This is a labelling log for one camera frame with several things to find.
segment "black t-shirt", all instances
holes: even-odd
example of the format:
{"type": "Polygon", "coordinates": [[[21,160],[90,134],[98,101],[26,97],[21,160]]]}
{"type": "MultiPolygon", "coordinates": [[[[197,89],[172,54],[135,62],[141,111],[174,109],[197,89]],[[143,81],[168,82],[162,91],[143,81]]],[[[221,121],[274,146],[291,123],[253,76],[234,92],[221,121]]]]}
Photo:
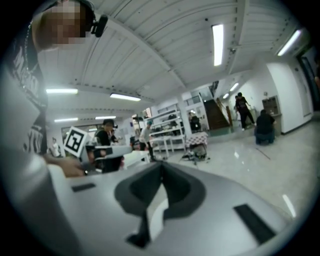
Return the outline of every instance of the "black t-shirt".
{"type": "Polygon", "coordinates": [[[256,133],[269,134],[273,130],[275,119],[269,114],[262,114],[256,120],[256,133]]]}
{"type": "Polygon", "coordinates": [[[105,130],[101,129],[97,131],[95,136],[99,138],[99,142],[101,143],[102,146],[110,146],[109,136],[105,130]]]}
{"type": "Polygon", "coordinates": [[[29,25],[25,27],[13,40],[2,64],[8,67],[13,79],[12,85],[19,85],[19,89],[23,91],[25,97],[36,107],[35,109],[38,109],[34,115],[32,127],[26,130],[21,148],[29,153],[44,155],[47,153],[46,110],[48,96],[44,77],[39,67],[38,53],[33,42],[32,27],[29,25]]]}
{"type": "Polygon", "coordinates": [[[246,103],[247,103],[247,100],[245,97],[242,97],[241,99],[236,100],[235,106],[237,107],[240,113],[249,111],[246,103]]]}

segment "black slot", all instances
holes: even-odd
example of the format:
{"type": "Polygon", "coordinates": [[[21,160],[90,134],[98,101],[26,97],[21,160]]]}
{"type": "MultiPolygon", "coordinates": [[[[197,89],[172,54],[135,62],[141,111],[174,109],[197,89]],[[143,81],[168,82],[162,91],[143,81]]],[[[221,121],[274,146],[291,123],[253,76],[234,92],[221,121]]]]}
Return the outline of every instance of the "black slot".
{"type": "Polygon", "coordinates": [[[276,235],[249,205],[243,204],[234,207],[233,209],[243,220],[260,245],[276,235]]]}
{"type": "Polygon", "coordinates": [[[73,192],[80,192],[88,189],[94,188],[96,185],[93,183],[88,183],[88,184],[83,184],[83,185],[78,185],[78,186],[73,186],[72,190],[73,192]]]}

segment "ceiling light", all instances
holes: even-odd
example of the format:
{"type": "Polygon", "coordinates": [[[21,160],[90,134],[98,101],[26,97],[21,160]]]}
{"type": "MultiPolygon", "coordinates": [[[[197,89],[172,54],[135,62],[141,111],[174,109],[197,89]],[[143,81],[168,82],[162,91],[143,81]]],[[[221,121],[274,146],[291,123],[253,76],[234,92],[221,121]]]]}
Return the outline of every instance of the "ceiling light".
{"type": "Polygon", "coordinates": [[[95,120],[102,120],[102,119],[115,119],[116,116],[115,115],[112,115],[112,116],[97,116],[95,118],[95,120]]]}
{"type": "Polygon", "coordinates": [[[55,123],[61,123],[61,122],[71,122],[71,121],[78,121],[78,117],[75,118],[65,118],[65,119],[56,119],[54,120],[55,123]]]}
{"type": "Polygon", "coordinates": [[[234,89],[236,89],[236,87],[237,87],[238,85],[239,85],[239,83],[236,82],[236,83],[234,84],[234,86],[232,86],[232,88],[230,89],[230,92],[233,92],[234,89]]]}
{"type": "Polygon", "coordinates": [[[301,30],[297,30],[296,32],[294,32],[294,34],[291,36],[288,42],[286,42],[284,47],[279,51],[278,56],[284,55],[288,51],[288,49],[294,44],[294,42],[298,39],[300,34],[301,30]]]}
{"type": "Polygon", "coordinates": [[[127,95],[122,95],[122,94],[117,94],[117,93],[112,93],[112,94],[110,95],[110,98],[115,98],[115,99],[120,99],[120,100],[127,100],[127,101],[134,101],[134,102],[139,102],[139,101],[141,101],[141,98],[132,97],[132,96],[127,96],[127,95]]]}
{"type": "Polygon", "coordinates": [[[222,63],[224,51],[224,25],[212,26],[214,43],[214,65],[219,66],[222,63]]]}
{"type": "Polygon", "coordinates": [[[47,94],[77,94],[78,89],[46,89],[47,94]]]}

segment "headphones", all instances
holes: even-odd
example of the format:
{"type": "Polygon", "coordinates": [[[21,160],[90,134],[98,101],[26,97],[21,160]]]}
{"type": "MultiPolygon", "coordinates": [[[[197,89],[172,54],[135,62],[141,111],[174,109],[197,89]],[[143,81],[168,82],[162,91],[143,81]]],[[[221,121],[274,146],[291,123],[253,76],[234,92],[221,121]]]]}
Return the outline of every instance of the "headphones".
{"type": "MultiPolygon", "coordinates": [[[[99,21],[96,20],[96,15],[95,15],[95,6],[92,2],[88,1],[88,0],[73,0],[75,2],[78,2],[80,4],[82,4],[83,6],[86,6],[87,8],[89,8],[92,11],[92,16],[93,16],[93,20],[91,21],[91,34],[95,35],[97,38],[100,38],[102,36],[102,34],[104,33],[105,27],[107,25],[108,22],[108,16],[107,15],[101,15],[99,21]]],[[[60,0],[55,1],[53,4],[49,5],[49,7],[47,7],[45,9],[48,10],[54,6],[57,6],[58,3],[61,2],[60,0]]]]}

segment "white ceiling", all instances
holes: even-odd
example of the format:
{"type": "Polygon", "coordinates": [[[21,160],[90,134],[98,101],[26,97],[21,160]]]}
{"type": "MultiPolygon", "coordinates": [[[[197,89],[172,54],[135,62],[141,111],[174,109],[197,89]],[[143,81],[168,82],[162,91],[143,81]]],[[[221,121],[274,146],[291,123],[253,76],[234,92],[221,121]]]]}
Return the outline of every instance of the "white ceiling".
{"type": "Polygon", "coordinates": [[[277,0],[92,2],[98,15],[109,16],[102,37],[39,56],[47,87],[79,89],[79,95],[49,96],[49,121],[129,117],[216,80],[224,79],[220,87],[230,86],[251,69],[258,53],[275,54],[299,26],[277,0]],[[217,67],[215,24],[224,24],[223,61],[217,67]],[[111,92],[140,95],[142,100],[111,99],[111,92]]]}

